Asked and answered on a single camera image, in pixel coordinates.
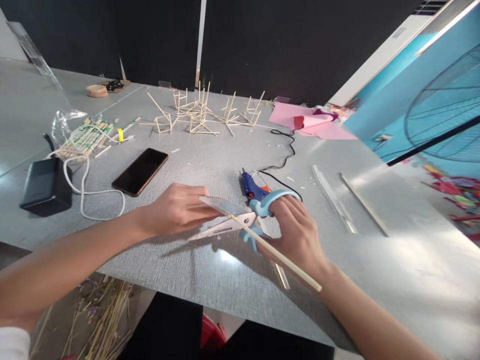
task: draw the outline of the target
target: pink paper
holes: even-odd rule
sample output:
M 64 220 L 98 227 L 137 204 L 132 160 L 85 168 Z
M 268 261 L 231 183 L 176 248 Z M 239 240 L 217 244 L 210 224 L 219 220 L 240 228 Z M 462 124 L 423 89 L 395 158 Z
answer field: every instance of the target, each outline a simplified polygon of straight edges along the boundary
M 294 117 L 296 116 L 312 116 L 314 111 L 305 106 L 285 104 L 283 102 L 276 102 L 275 107 L 270 115 L 268 121 L 295 129 Z
M 327 114 L 321 114 L 321 115 L 314 115 L 314 116 L 304 116 L 303 117 L 303 127 L 301 128 L 302 130 L 307 130 L 307 128 L 310 128 L 312 126 L 320 125 L 323 123 L 328 123 L 333 120 L 332 115 L 327 115 Z
M 313 118 L 322 121 L 324 115 L 313 115 L 313 110 L 299 105 L 286 104 L 283 102 L 276 102 L 275 107 L 270 115 L 269 121 L 275 124 L 283 125 L 291 130 L 295 129 L 294 117 L 304 116 L 305 119 Z M 303 136 L 316 136 L 325 140 L 356 140 L 357 137 L 339 127 L 333 122 L 326 121 L 317 125 L 308 126 L 296 131 L 297 134 Z
M 310 136 L 318 136 L 320 139 L 325 140 L 357 140 L 355 135 L 352 135 L 333 122 L 324 122 L 302 129 L 301 131 Z

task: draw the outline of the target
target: bundle of sticks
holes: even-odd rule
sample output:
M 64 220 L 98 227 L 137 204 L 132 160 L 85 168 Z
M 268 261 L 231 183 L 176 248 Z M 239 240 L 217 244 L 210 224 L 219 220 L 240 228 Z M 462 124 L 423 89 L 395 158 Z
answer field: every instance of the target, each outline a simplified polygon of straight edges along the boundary
M 113 122 L 107 122 L 104 118 L 93 122 L 91 118 L 88 118 L 73 130 L 72 136 L 60 146 L 59 150 L 65 150 L 65 152 L 58 153 L 59 156 L 63 159 L 74 158 L 78 155 L 68 151 L 90 155 L 95 149 L 102 148 L 107 140 L 106 135 L 110 135 L 118 121 L 118 117 Z
M 130 331 L 127 331 L 124 336 L 118 336 L 118 328 L 125 310 L 130 316 L 129 298 L 132 287 L 132 283 L 118 279 L 112 278 L 108 282 L 104 292 L 104 294 L 111 294 L 108 305 L 77 359 L 83 359 L 84 353 L 85 360 L 114 360 L 120 355 L 130 339 Z

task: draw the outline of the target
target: blue scissor handle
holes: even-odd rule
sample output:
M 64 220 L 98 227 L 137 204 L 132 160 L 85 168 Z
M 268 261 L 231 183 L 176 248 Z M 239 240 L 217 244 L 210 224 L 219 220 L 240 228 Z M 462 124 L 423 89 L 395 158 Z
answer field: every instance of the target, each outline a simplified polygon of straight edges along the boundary
M 269 211 L 270 205 L 275 200 L 285 195 L 292 195 L 294 198 L 300 199 L 300 196 L 291 190 L 275 190 L 265 196 L 262 201 L 255 199 L 250 200 L 250 207 L 259 217 L 270 216 L 272 215 L 272 213 Z
M 269 206 L 278 198 L 285 196 L 285 195 L 292 195 L 294 198 L 300 199 L 300 197 L 293 191 L 290 190 L 276 190 L 272 191 L 269 193 L 267 196 L 263 198 L 262 201 L 258 201 L 255 199 L 252 199 L 250 201 L 250 207 L 252 210 L 260 217 L 266 217 L 272 215 L 272 213 L 269 211 Z M 266 235 L 260 228 L 257 226 L 253 225 L 250 227 L 250 229 L 255 233 L 258 234 L 259 236 L 263 238 L 268 238 L 268 235 Z M 250 249 L 253 250 L 254 253 L 258 254 L 259 251 L 257 250 L 257 242 L 256 240 L 245 230 L 240 231 L 240 238 L 248 243 L 250 246 Z
M 257 226 L 253 225 L 250 227 L 250 229 L 257 235 L 260 235 L 261 237 L 267 237 L 267 235 Z M 255 254 L 258 254 L 259 251 L 257 250 L 257 242 L 256 240 L 245 230 L 240 231 L 240 239 L 242 239 L 244 242 L 250 246 L 250 249 L 253 250 Z

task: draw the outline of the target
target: white charging cable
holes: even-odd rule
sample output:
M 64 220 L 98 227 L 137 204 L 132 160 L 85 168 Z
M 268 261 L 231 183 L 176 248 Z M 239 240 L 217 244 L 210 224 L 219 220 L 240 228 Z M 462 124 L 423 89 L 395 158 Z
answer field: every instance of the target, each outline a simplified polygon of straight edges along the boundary
M 75 147 L 76 150 L 79 150 L 77 148 L 77 146 L 75 145 L 75 142 L 72 140 L 72 137 L 74 135 L 74 133 L 76 133 L 77 131 L 79 130 L 82 130 L 84 128 L 89 128 L 89 127 L 93 127 L 93 128 L 96 128 L 98 130 L 100 130 L 101 132 L 103 132 L 102 129 L 98 128 L 97 126 L 95 125 L 85 125 L 85 126 L 81 126 L 79 127 L 78 129 L 74 130 L 71 134 L 70 134 L 70 138 L 69 140 L 72 142 L 73 146 Z M 120 143 L 121 141 L 117 141 L 113 138 L 111 138 L 110 136 L 108 136 L 107 134 L 104 134 L 107 138 L 109 138 L 111 141 L 115 142 L 115 143 Z M 66 181 L 68 182 L 68 184 L 70 185 L 70 187 L 72 188 L 73 192 L 74 193 L 77 193 L 77 194 L 80 194 L 80 214 L 86 218 L 86 219 L 89 219 L 89 220 L 94 220 L 94 221 L 106 221 L 106 220 L 111 220 L 111 219 L 108 219 L 108 218 L 96 218 L 96 217 L 91 217 L 91 216 L 88 216 L 87 214 L 85 214 L 84 212 L 84 200 L 85 200 L 85 195 L 94 195 L 94 194 L 103 194 L 103 193 L 119 193 L 121 195 L 121 210 L 120 210 L 120 213 L 115 216 L 115 217 L 119 217 L 120 215 L 122 215 L 124 213 L 124 210 L 125 210 L 125 195 L 123 192 L 121 192 L 120 190 L 116 190 L 116 189 L 110 189 L 110 190 L 102 190 L 102 191 L 85 191 L 85 179 L 87 178 L 87 175 L 89 173 L 89 169 L 90 169 L 90 157 L 88 154 L 85 154 L 83 152 L 80 152 L 80 151 L 73 151 L 73 150 L 55 150 L 55 151 L 52 151 L 51 153 L 49 153 L 46 157 L 46 159 L 49 159 L 53 154 L 58 154 L 58 153 L 71 153 L 71 154 L 77 154 L 78 156 L 75 156 L 75 157 L 71 157 L 67 160 L 65 160 L 63 162 L 63 174 L 65 175 L 65 179 Z M 83 173 L 83 176 L 81 177 L 81 183 L 80 183 L 80 190 L 78 190 L 73 184 L 72 182 L 70 181 L 70 178 L 69 178 L 69 174 L 67 172 L 67 165 L 70 161 L 73 161 L 73 160 L 77 160 L 77 159 L 81 159 L 81 158 L 85 158 L 86 159 L 86 169 L 85 169 L 85 172 Z

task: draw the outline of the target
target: phone screen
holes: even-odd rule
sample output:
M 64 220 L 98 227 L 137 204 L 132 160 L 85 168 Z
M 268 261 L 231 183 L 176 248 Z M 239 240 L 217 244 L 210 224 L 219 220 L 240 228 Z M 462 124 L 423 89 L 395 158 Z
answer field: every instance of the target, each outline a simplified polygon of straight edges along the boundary
M 168 158 L 168 154 L 148 148 L 111 185 L 124 193 L 138 196 Z

